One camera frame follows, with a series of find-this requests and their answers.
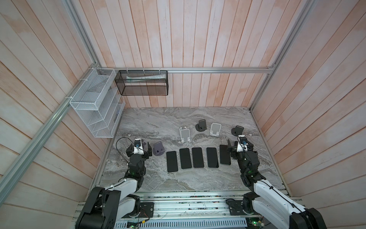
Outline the black phone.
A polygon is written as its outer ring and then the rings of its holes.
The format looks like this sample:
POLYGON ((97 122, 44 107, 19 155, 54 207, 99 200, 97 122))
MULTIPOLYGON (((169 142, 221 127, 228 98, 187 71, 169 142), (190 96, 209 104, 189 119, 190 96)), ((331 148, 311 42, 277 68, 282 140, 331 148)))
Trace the black phone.
POLYGON ((167 171, 168 173, 178 171, 177 153, 176 151, 169 151, 166 153, 167 171))
POLYGON ((182 148, 179 150, 179 153, 180 153, 181 168, 191 169, 192 161, 191 161, 190 150, 188 148, 182 148))
POLYGON ((231 165, 231 157, 230 157, 230 153, 228 152, 228 146, 220 145, 219 151, 220 151, 220 164, 231 165))

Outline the teal-edged phone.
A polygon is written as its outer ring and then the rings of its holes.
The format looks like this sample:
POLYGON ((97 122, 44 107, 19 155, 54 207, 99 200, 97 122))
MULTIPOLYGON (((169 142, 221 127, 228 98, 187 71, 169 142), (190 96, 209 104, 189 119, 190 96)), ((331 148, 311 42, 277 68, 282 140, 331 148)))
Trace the teal-edged phone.
POLYGON ((209 168, 219 168, 217 149, 206 148, 207 163, 209 168))

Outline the purple-edged phone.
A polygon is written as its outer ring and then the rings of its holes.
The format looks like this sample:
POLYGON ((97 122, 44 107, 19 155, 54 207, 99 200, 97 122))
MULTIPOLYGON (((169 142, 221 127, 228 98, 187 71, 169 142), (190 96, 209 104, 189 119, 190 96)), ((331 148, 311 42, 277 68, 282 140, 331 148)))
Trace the purple-edged phone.
POLYGON ((192 148, 192 157, 193 157, 193 167, 194 168, 203 168, 204 167, 204 158, 202 148, 192 148))

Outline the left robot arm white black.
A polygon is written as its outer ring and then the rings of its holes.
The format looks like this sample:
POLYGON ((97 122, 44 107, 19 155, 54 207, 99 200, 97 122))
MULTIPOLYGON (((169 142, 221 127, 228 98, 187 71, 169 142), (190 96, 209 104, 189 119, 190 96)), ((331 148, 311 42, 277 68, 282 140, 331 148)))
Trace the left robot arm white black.
POLYGON ((148 144, 144 150, 142 139, 137 138, 126 154, 129 158, 126 174, 116 184, 91 190, 75 223, 76 229, 113 229, 116 221, 125 216, 137 218, 137 222, 128 223, 129 228, 136 229, 150 220, 152 213, 141 204, 135 192, 144 181, 145 161, 152 156, 152 148, 148 144))

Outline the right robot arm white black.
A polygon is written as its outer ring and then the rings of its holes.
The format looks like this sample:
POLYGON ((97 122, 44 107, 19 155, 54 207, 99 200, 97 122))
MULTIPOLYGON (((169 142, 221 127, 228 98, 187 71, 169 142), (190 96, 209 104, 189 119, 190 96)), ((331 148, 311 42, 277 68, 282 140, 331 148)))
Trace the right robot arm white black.
POLYGON ((325 229, 321 213, 307 209, 276 189, 259 171, 260 161, 254 145, 239 135, 234 145, 227 143, 227 152, 237 160, 241 180, 250 189, 243 195, 246 214, 258 213, 278 229, 325 229))

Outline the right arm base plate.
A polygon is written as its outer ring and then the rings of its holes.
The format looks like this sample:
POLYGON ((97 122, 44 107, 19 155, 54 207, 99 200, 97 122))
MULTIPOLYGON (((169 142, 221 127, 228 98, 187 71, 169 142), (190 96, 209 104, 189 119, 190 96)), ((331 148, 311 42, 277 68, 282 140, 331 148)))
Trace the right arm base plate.
POLYGON ((242 201, 229 198, 226 200, 229 212, 231 216, 243 216, 243 215, 254 215, 254 212, 249 210, 244 210, 242 206, 242 201))

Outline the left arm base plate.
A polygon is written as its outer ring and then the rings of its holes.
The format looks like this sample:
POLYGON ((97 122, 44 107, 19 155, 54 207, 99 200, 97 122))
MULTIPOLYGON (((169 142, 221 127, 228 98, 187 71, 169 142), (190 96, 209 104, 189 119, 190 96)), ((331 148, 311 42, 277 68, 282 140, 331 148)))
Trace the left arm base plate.
POLYGON ((152 218, 154 214, 153 202, 142 202, 137 205, 137 217, 152 218))

